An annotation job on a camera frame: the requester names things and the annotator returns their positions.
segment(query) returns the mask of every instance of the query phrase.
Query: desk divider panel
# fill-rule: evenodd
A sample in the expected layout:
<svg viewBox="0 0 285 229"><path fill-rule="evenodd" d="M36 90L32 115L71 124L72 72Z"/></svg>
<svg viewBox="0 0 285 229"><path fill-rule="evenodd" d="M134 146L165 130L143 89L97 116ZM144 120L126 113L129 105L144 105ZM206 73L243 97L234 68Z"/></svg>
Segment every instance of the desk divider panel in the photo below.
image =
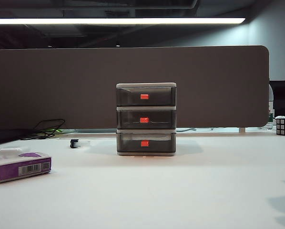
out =
<svg viewBox="0 0 285 229"><path fill-rule="evenodd" d="M177 127L263 126L264 46L0 50L0 129L115 128L117 83L177 83Z"/></svg>

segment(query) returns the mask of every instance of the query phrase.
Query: wall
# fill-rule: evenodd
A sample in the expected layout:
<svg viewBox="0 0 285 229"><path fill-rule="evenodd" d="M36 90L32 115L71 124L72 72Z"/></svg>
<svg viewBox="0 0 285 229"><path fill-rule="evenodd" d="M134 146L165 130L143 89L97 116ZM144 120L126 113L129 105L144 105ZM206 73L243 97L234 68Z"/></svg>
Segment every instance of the wall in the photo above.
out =
<svg viewBox="0 0 285 229"><path fill-rule="evenodd" d="M152 46L209 46L209 45L244 45L248 44L249 25L233 26L215 31L203 31L178 39L164 41Z"/></svg>
<svg viewBox="0 0 285 229"><path fill-rule="evenodd" d="M270 52L270 79L285 80L285 0L274 0L250 23L204 31L152 46L264 45Z"/></svg>
<svg viewBox="0 0 285 229"><path fill-rule="evenodd" d="M285 0L275 0L249 25L249 44L270 51L270 79L285 80Z"/></svg>

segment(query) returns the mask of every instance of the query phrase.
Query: desk surface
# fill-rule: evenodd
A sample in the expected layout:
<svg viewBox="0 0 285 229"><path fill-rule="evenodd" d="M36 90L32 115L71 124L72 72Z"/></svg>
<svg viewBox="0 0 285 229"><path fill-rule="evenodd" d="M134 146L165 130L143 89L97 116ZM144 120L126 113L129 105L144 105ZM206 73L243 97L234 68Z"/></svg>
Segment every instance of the desk surface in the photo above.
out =
<svg viewBox="0 0 285 229"><path fill-rule="evenodd" d="M173 157L117 156L114 135L16 141L49 174L0 184L0 229L285 228L285 136L182 133Z"/></svg>

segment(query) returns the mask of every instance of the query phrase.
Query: ceiling light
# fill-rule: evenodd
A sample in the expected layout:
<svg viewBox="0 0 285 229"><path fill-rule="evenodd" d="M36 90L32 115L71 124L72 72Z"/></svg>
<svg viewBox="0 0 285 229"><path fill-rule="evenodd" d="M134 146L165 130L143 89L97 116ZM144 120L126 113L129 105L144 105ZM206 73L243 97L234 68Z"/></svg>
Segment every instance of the ceiling light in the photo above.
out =
<svg viewBox="0 0 285 229"><path fill-rule="evenodd" d="M156 25L156 24L240 24L245 18L12 18L0 19L0 25L18 24L92 24L92 25Z"/></svg>

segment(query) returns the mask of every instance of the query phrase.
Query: drawer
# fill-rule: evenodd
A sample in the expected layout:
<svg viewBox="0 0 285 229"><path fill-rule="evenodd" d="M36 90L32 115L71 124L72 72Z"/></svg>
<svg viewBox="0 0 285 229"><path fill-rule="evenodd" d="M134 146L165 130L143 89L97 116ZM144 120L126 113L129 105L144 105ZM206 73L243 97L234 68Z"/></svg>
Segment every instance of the drawer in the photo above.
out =
<svg viewBox="0 0 285 229"><path fill-rule="evenodd" d="M118 129L175 129L175 107L117 107Z"/></svg>
<svg viewBox="0 0 285 229"><path fill-rule="evenodd" d="M117 106L175 106L175 83L119 83Z"/></svg>
<svg viewBox="0 0 285 229"><path fill-rule="evenodd" d="M117 133L117 152L128 156L172 156L175 152L174 133Z"/></svg>

